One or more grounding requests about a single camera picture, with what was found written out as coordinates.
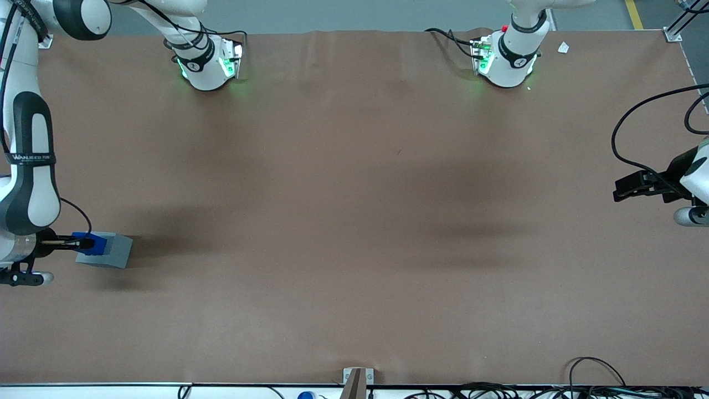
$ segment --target blue clamp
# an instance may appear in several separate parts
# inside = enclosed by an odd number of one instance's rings
[[[108,240],[104,237],[97,236],[96,234],[86,234],[83,231],[75,231],[72,233],[72,237],[78,239],[92,239],[94,240],[94,246],[87,249],[76,248],[74,251],[83,253],[84,255],[103,255],[106,251],[106,243]]]

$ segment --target brown table surface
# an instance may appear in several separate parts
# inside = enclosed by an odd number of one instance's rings
[[[463,35],[472,37],[472,33]],[[556,52],[562,40],[569,54]],[[60,192],[136,238],[127,270],[38,262],[0,288],[0,380],[631,384],[709,375],[707,231],[613,203],[641,99],[693,83],[659,31],[550,33],[522,86],[428,33],[249,37],[193,90],[157,37],[57,37],[40,80]],[[685,93],[619,137],[664,169],[699,137]],[[706,127],[705,116],[695,117]],[[69,207],[55,225],[81,230]],[[600,366],[577,383],[613,383]]]

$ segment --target green led light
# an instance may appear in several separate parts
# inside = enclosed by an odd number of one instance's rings
[[[219,58],[219,62],[222,65],[222,69],[224,70],[224,75],[226,75],[226,77],[234,76],[234,62],[230,60],[224,60],[223,58]]]
[[[177,64],[179,65],[179,69],[182,71],[182,77],[185,79],[189,79],[187,77],[187,72],[184,71],[184,67],[182,66],[182,62],[180,62],[179,58],[177,59]]]

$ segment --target cable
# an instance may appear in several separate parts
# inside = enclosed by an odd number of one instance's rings
[[[175,28],[182,29],[183,31],[186,31],[186,32],[210,33],[212,35],[232,35],[234,33],[240,33],[240,34],[244,35],[244,41],[246,41],[246,37],[248,36],[248,34],[245,31],[217,32],[213,29],[205,28],[204,26],[202,26],[201,30],[199,30],[199,31],[195,31],[194,29],[190,29],[190,28],[185,28],[185,27],[180,26],[180,25],[176,24],[175,22],[173,22],[172,19],[170,19],[167,15],[165,15],[162,11],[160,11],[158,8],[156,8],[152,4],[147,3],[145,0],[138,0],[138,1],[141,4],[145,5],[146,7],[148,7],[152,12],[156,13],[157,16],[166,20],[170,25],[174,26]]]
[[[182,385],[179,387],[177,390],[177,399],[186,399],[187,395],[189,395],[189,391],[192,390],[192,386],[185,386]]]
[[[694,109],[695,109],[702,101],[704,101],[704,99],[707,98],[707,97],[709,97],[709,92],[706,92],[706,93],[702,94],[701,96],[699,96],[699,98],[696,99],[696,100],[694,100],[694,102],[692,103],[692,105],[689,106],[689,109],[687,110],[687,113],[684,114],[684,127],[685,127],[687,130],[689,130],[691,133],[694,133],[694,134],[701,134],[701,135],[709,134],[709,130],[697,130],[697,129],[693,128],[692,125],[689,124],[689,117],[692,115],[692,112],[694,112]]]
[[[86,219],[86,225],[88,226],[88,228],[86,229],[86,235],[84,235],[84,237],[91,234],[91,232],[94,230],[94,227],[91,225],[91,220],[89,219],[89,215],[87,215],[83,209],[79,208],[75,203],[69,201],[68,199],[60,197],[60,200],[62,200],[62,202],[68,204],[69,206],[73,207],[74,209],[76,209],[80,214],[82,214],[84,219]],[[82,238],[69,240],[69,241],[65,242],[64,244],[73,244],[73,243],[81,241]]]
[[[426,29],[424,32],[440,33],[441,35],[443,35],[443,36],[445,36],[446,38],[448,38],[448,40],[455,40],[455,41],[457,41],[457,42],[460,43],[460,44],[470,45],[470,42],[469,42],[469,41],[466,42],[465,40],[458,39],[458,38],[456,38],[455,36],[448,36],[448,32],[444,32],[442,29],[439,29],[439,28],[429,28],[429,29]]]
[[[441,395],[441,394],[439,394],[439,393],[430,392],[430,391],[428,391],[428,390],[424,390],[422,393],[414,393],[413,395],[409,395],[409,396],[405,397],[404,399],[418,399],[418,396],[421,396],[421,395],[426,395],[427,397],[428,397],[428,396],[433,396],[433,397],[438,398],[438,399],[448,399],[448,398],[446,398],[445,396],[443,396],[443,395]]]
[[[576,368],[576,366],[579,365],[579,363],[581,363],[584,360],[592,360],[592,361],[595,361],[596,363],[601,363],[601,364],[606,365],[608,368],[613,370],[613,373],[615,373],[616,376],[618,376],[620,383],[623,386],[627,386],[627,384],[625,383],[625,379],[623,379],[623,376],[621,376],[620,373],[618,373],[618,370],[616,370],[615,367],[611,366],[607,361],[605,361],[603,359],[599,359],[597,357],[593,357],[593,356],[582,356],[582,357],[578,358],[574,362],[574,364],[571,365],[571,368],[569,369],[569,387],[570,388],[572,388],[574,386],[574,369]]]
[[[2,31],[2,37],[0,38],[0,46],[2,47],[2,55],[5,55],[5,47],[7,46],[7,38],[10,35],[10,25],[12,25],[12,19],[15,17],[15,12],[17,11],[17,5],[12,3],[10,6],[10,12],[8,13],[7,19],[5,21],[5,27]],[[7,146],[7,139],[5,138],[5,121],[4,121],[4,107],[5,107],[5,87],[7,86],[7,77],[10,75],[10,64],[12,63],[12,58],[10,55],[7,57],[5,62],[5,68],[2,75],[2,81],[0,82],[0,126],[2,127],[3,133],[0,135],[0,141],[2,142],[2,150],[5,154],[10,152],[10,148]]]
[[[465,40],[461,40],[461,39],[458,39],[457,37],[455,37],[452,29],[448,30],[448,33],[445,33],[444,31],[440,30],[439,28],[429,28],[429,29],[426,29],[425,32],[440,33],[441,35],[445,36],[448,40],[452,40],[453,43],[455,43],[455,45],[458,47],[458,49],[460,49],[460,51],[463,54],[467,55],[470,58],[474,58],[475,60],[482,60],[483,59],[483,57],[481,57],[480,55],[468,53],[463,48],[463,46],[461,46],[461,44],[470,45],[470,42],[469,41],[466,42]]]
[[[276,395],[278,395],[281,399],[286,399],[279,391],[276,390],[276,388],[273,388],[272,386],[269,386],[267,388],[274,391]]]
[[[709,13],[709,9],[706,9],[706,10],[705,10],[705,9],[703,9],[704,7],[702,7],[702,9],[700,9],[700,10],[693,10],[692,7],[689,6],[689,4],[687,4],[687,1],[686,1],[686,0],[683,0],[683,1],[679,2],[679,6],[684,10],[684,12],[690,13],[690,14],[705,14],[705,13]]]
[[[618,131],[620,130],[620,127],[621,127],[621,125],[623,124],[623,122],[625,122],[625,120],[630,116],[630,114],[633,113],[633,111],[635,111],[636,109],[640,108],[641,106],[643,106],[643,105],[645,105],[645,104],[647,104],[647,103],[649,103],[649,102],[653,102],[653,101],[656,100],[656,99],[661,99],[661,98],[663,98],[663,97],[667,97],[667,96],[671,96],[671,95],[679,94],[679,93],[684,93],[684,92],[689,92],[689,91],[691,91],[691,90],[707,89],[707,88],[709,88],[709,83],[705,83],[705,84],[695,84],[694,86],[682,87],[681,89],[670,90],[669,92],[664,92],[664,93],[661,93],[661,94],[654,95],[654,96],[652,96],[652,97],[650,97],[650,98],[647,98],[647,99],[644,99],[644,100],[642,100],[641,102],[639,102],[639,103],[637,103],[636,105],[634,105],[631,109],[629,109],[627,112],[625,112],[625,114],[623,115],[622,118],[620,118],[620,120],[618,121],[618,124],[616,124],[616,125],[615,125],[615,128],[613,129],[613,134],[610,136],[610,148],[613,150],[613,155],[615,155],[615,157],[616,157],[620,162],[627,163],[628,165],[635,166],[636,168],[640,168],[640,169],[646,170],[648,173],[650,173],[650,174],[652,174],[653,176],[655,176],[656,179],[658,179],[659,181],[663,182],[663,183],[664,183],[667,187],[669,187],[672,191],[674,191],[674,192],[676,192],[677,194],[680,194],[680,195],[681,195],[681,193],[683,192],[682,190],[680,190],[680,189],[678,189],[677,187],[675,187],[674,184],[670,183],[666,178],[664,178],[662,175],[660,175],[657,171],[655,171],[655,170],[652,169],[651,167],[646,166],[646,165],[643,165],[643,164],[641,164],[641,163],[638,163],[638,162],[635,162],[635,161],[632,161],[632,160],[629,160],[629,159],[627,159],[627,158],[622,157],[622,156],[618,153],[618,149],[616,148],[615,137],[618,135]]]
[[[477,399],[490,392],[494,393],[497,399],[520,399],[519,393],[516,389],[497,383],[467,383],[461,385],[460,388],[461,390],[470,390],[468,399]],[[480,392],[473,396],[473,392],[476,391]]]

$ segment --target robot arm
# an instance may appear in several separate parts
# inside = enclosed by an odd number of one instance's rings
[[[150,22],[175,52],[182,76],[197,90],[222,87],[236,77],[242,46],[209,33],[197,19],[206,0],[110,0],[126,5]]]
[[[196,16],[206,0],[111,2],[131,7],[165,36],[183,76],[195,88],[217,89],[236,76],[240,43],[201,25]],[[36,258],[57,249],[98,254],[95,250],[104,248],[106,239],[58,236],[49,228],[59,217],[61,198],[55,182],[51,113],[37,80],[38,42],[49,31],[63,31],[78,40],[101,39],[111,27],[111,10],[107,0],[0,0],[0,17],[4,16],[0,115],[8,136],[3,147],[11,174],[0,177],[0,284],[42,285],[52,276],[33,272]]]
[[[33,273],[32,262],[38,236],[47,236],[59,217],[60,197],[52,117],[37,80],[38,42],[49,30],[79,40],[103,38],[111,12],[105,0],[0,0],[0,16],[0,30],[7,32],[0,89],[3,150],[10,164],[10,175],[0,177],[0,283],[41,285],[51,276]],[[28,269],[21,271],[20,263]]]
[[[709,136],[699,146],[675,157],[660,173],[663,180],[646,170],[615,182],[613,199],[621,202],[631,197],[662,195],[665,203],[688,200],[690,207],[674,213],[674,221],[685,227],[709,227]]]
[[[500,87],[522,83],[537,60],[537,51],[549,32],[546,9],[572,9],[595,0],[504,0],[513,7],[507,31],[496,31],[473,44],[473,68]]]

